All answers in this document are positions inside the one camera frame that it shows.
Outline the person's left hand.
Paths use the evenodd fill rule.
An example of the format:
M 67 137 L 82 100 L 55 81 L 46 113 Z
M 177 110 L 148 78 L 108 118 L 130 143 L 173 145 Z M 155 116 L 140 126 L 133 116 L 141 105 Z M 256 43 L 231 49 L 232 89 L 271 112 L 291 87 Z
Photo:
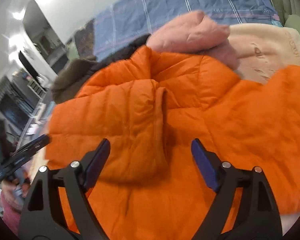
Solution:
M 16 182 L 9 182 L 9 181 L 3 180 L 1 183 L 1 187 L 2 187 L 1 192 L 2 192 L 2 195 L 5 198 L 5 200 L 12 207 L 12 209 L 14 209 L 18 213 L 20 213 L 23 209 L 23 204 L 19 200 L 17 200 L 16 194 L 15 194 L 15 190 L 17 188 Z M 30 188 L 30 184 L 31 184 L 30 178 L 26 177 L 24 183 L 21 185 L 21 196 L 23 198 L 27 197 L 27 194 L 28 194 L 28 191 Z

